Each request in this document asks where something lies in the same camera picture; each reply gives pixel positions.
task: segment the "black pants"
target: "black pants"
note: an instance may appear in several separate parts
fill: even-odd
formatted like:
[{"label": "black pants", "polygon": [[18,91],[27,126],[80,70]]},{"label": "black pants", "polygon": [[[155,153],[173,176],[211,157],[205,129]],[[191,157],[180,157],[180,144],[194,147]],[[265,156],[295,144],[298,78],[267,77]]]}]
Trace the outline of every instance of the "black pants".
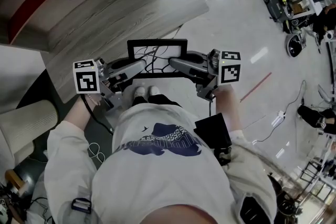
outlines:
[{"label": "black pants", "polygon": [[134,99],[132,106],[135,106],[137,104],[142,104],[142,103],[152,103],[152,104],[173,104],[173,105],[178,105],[176,102],[170,101],[165,95],[163,94],[157,94],[157,95],[152,95],[148,97],[148,102],[146,99],[142,96],[138,96]]},{"label": "black pants", "polygon": [[307,25],[313,24],[313,31],[316,34],[319,34],[319,43],[321,43],[322,39],[324,38],[324,35],[326,34],[326,31],[324,29],[325,17],[326,17],[326,14],[323,9],[320,15],[316,15],[316,14],[311,15],[307,22]]},{"label": "black pants", "polygon": [[[310,109],[305,105],[301,105],[298,109],[298,114],[306,121],[310,126],[314,128],[318,128],[317,122],[321,117],[325,117],[326,119],[334,118],[335,114],[331,109],[326,109],[324,111],[318,112],[316,110]],[[335,124],[327,124],[324,128],[324,132],[328,134],[336,134],[336,125]]]}]

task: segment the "cable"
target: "cable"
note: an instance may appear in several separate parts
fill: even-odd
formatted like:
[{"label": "cable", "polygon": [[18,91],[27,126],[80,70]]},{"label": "cable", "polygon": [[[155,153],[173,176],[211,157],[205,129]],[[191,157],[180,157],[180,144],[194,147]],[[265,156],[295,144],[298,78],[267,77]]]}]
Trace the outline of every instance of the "cable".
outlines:
[{"label": "cable", "polygon": [[49,217],[49,218],[46,220],[45,224],[47,224],[47,223],[48,223],[48,221],[49,221],[51,218],[52,218],[52,216],[51,216],[51,217]]},{"label": "cable", "polygon": [[180,25],[179,27],[178,27],[178,30],[177,30],[177,32],[175,33],[175,35],[174,35],[174,37],[173,37],[173,39],[176,37],[176,35],[180,32],[180,30],[181,30],[181,28],[182,28],[182,26],[183,25]]},{"label": "cable", "polygon": [[[300,91],[299,91],[298,96],[295,98],[294,101],[290,102],[290,103],[286,106],[286,109],[285,109],[285,112],[284,112],[285,117],[286,117],[286,112],[287,112],[288,107],[289,107],[291,104],[295,103],[295,102],[299,99],[299,96],[300,96],[300,94],[301,94],[301,90],[302,90],[303,83],[305,83],[305,87],[304,87],[305,89],[304,89],[304,92],[303,92],[303,96],[304,96],[304,94],[306,93],[307,82],[306,82],[305,80],[303,80],[302,83],[301,83],[301,86],[300,86]],[[275,130],[277,127],[279,127],[284,121],[285,121],[285,118],[284,118],[284,119],[283,119],[277,126],[275,126],[275,127],[273,128],[273,130],[271,131],[271,133],[269,134],[269,136],[266,137],[264,140],[256,140],[254,143],[257,143],[257,142],[263,142],[263,141],[269,139],[269,138],[271,137],[272,133],[274,132],[274,130]]]},{"label": "cable", "polygon": [[30,206],[31,206],[34,202],[36,202],[37,200],[40,200],[40,199],[48,200],[46,197],[38,197],[38,198],[36,198],[36,199],[34,199],[34,200],[31,201]]},{"label": "cable", "polygon": [[96,116],[94,115],[94,113],[92,112],[92,110],[90,109],[90,106],[88,104],[88,102],[86,101],[85,99],[85,95],[84,94],[81,94],[80,97],[82,98],[84,104],[85,104],[85,107],[87,108],[87,110],[89,111],[91,117],[98,123],[100,124],[101,126],[103,126],[111,135],[113,135],[113,130],[112,129],[109,129],[105,124],[101,123],[100,121],[97,120]]},{"label": "cable", "polygon": [[[98,152],[97,152],[97,154],[95,154],[95,153],[93,153],[93,151],[92,151],[92,149],[90,148],[90,146],[91,145],[97,145],[98,146]],[[89,151],[91,152],[91,154],[93,155],[92,157],[90,157],[91,159],[92,158],[97,158],[97,160],[100,162],[100,163],[103,163],[103,162],[105,162],[105,155],[104,155],[104,153],[103,152],[100,152],[100,146],[97,144],[97,143],[91,143],[90,145],[89,145]],[[103,156],[103,158],[104,158],[104,160],[102,161],[98,156],[99,156],[99,154],[101,154],[102,156]]]},{"label": "cable", "polygon": [[329,109],[330,107],[324,108],[322,106],[320,106],[320,104],[322,104],[323,102],[325,102],[325,100],[322,100],[318,105],[311,105],[310,108],[315,108],[315,109]]},{"label": "cable", "polygon": [[302,83],[301,83],[301,86],[300,86],[300,91],[299,91],[298,96],[295,98],[295,100],[294,100],[293,102],[290,102],[290,103],[287,105],[284,114],[286,114],[288,107],[289,107],[291,104],[295,103],[295,102],[299,99],[299,96],[300,96],[300,93],[301,93],[301,89],[302,89],[303,83],[305,83],[305,85],[304,85],[304,88],[305,88],[304,90],[305,90],[305,91],[303,92],[303,96],[304,96],[304,94],[306,93],[307,82],[306,82],[305,80],[303,80]]},{"label": "cable", "polygon": [[27,159],[31,159],[32,161],[36,161],[36,162],[39,162],[39,163],[47,163],[47,162],[42,162],[42,161],[39,161],[38,159],[33,159],[33,158],[30,158],[30,157],[27,157]]},{"label": "cable", "polygon": [[263,141],[269,139],[269,138],[271,137],[272,133],[274,132],[274,130],[275,130],[277,127],[279,127],[279,126],[282,124],[282,122],[284,122],[284,121],[285,121],[285,119],[283,119],[277,126],[275,126],[275,127],[273,128],[273,130],[271,131],[271,133],[269,134],[269,136],[266,137],[264,140],[257,140],[257,141],[255,141],[254,143],[257,143],[257,142],[263,142]]}]

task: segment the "white shoe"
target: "white shoe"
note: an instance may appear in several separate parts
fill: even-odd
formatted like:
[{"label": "white shoe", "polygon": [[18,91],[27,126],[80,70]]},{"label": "white shoe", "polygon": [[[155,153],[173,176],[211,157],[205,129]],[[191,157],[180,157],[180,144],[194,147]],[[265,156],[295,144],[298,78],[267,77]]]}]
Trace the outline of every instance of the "white shoe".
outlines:
[{"label": "white shoe", "polygon": [[150,86],[149,96],[161,94],[157,86]]},{"label": "white shoe", "polygon": [[134,93],[134,99],[136,97],[145,97],[146,90],[144,87],[137,87]]}]

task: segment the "gray floor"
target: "gray floor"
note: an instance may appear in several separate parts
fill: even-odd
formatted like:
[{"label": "gray floor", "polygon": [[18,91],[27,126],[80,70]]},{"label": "gray floor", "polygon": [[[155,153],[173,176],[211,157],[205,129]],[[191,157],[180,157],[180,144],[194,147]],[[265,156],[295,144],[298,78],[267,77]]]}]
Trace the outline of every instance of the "gray floor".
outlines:
[{"label": "gray floor", "polygon": [[[280,25],[269,19],[263,0],[206,2],[210,11],[184,24],[176,38],[188,39],[189,50],[209,52],[217,48],[240,51],[241,78],[238,83],[233,84],[239,99],[271,72],[240,103],[244,134],[249,141],[262,140],[270,134],[273,129],[271,123],[277,112],[284,111],[286,105],[297,97],[303,80],[307,82],[304,95],[307,105],[317,106],[322,101],[317,92],[318,84],[330,92],[330,68],[325,45],[322,45],[322,53],[319,54],[314,39],[308,36],[307,48],[296,59],[290,58],[285,50],[286,34],[282,32]],[[142,84],[157,85],[170,99],[200,118],[208,116],[208,103],[196,96],[195,85],[181,78],[136,80],[125,91],[124,108],[129,107],[134,88]],[[298,101],[289,107],[283,124],[268,140],[256,144],[257,148],[288,173],[297,166],[302,167],[318,137],[315,129],[296,118],[302,93],[303,91]],[[118,115],[108,115],[112,125],[115,125]],[[281,149],[285,152],[277,158]]]}]

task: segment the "person's leg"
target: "person's leg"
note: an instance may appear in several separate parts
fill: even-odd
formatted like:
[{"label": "person's leg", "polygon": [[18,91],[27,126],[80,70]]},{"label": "person's leg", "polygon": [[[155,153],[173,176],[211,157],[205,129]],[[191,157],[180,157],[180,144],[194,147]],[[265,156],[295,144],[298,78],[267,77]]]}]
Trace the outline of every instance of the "person's leg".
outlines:
[{"label": "person's leg", "polygon": [[336,134],[336,126],[335,124],[326,124],[324,128],[324,132],[327,134]]},{"label": "person's leg", "polygon": [[319,125],[317,124],[321,119],[322,115],[313,109],[306,107],[305,105],[301,105],[298,108],[298,114],[306,121],[310,126],[317,128]]},{"label": "person's leg", "polygon": [[147,101],[145,99],[145,93],[146,93],[146,90],[145,90],[144,87],[136,88],[135,93],[134,93],[134,101],[133,101],[132,106],[135,106],[137,104],[147,103]]},{"label": "person's leg", "polygon": [[165,95],[161,94],[156,86],[149,88],[148,102],[152,104],[172,104],[180,106],[178,103],[169,100]]}]

